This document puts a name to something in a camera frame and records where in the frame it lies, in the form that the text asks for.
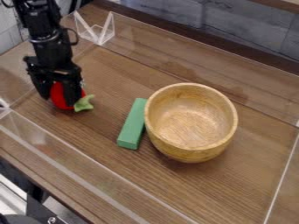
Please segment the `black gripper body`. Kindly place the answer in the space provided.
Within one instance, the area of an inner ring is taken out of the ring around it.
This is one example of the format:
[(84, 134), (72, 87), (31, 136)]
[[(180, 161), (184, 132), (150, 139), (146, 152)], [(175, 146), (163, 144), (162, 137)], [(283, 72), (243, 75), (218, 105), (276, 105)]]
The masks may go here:
[(44, 65), (33, 56), (25, 56), (23, 61), (27, 65), (27, 73), (32, 84), (37, 88), (49, 88), (55, 82), (60, 82), (72, 88), (80, 86), (81, 69), (72, 61), (55, 66)]

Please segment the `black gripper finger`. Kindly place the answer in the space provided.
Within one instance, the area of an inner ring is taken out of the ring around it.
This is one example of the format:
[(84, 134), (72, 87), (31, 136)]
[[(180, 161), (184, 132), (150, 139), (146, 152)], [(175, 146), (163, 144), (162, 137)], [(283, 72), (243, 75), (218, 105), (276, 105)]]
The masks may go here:
[(31, 75), (32, 84), (44, 100), (51, 97), (52, 81), (41, 75)]
[(72, 107), (77, 100), (81, 98), (81, 78), (68, 78), (61, 82), (63, 85), (63, 98), (68, 107)]

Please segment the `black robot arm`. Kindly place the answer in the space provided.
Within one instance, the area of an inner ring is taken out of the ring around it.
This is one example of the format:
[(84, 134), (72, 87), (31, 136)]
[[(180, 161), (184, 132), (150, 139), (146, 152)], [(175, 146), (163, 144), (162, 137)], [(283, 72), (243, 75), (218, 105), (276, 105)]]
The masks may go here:
[(59, 97), (65, 106), (72, 108), (83, 97), (81, 69), (72, 61), (72, 46), (79, 41), (71, 41), (71, 28), (61, 25), (60, 7), (55, 0), (12, 0), (8, 4), (0, 0), (8, 9), (15, 9), (23, 27), (29, 32), (29, 43), (33, 56), (24, 56), (27, 73), (43, 99), (53, 96), (55, 84), (60, 84)]

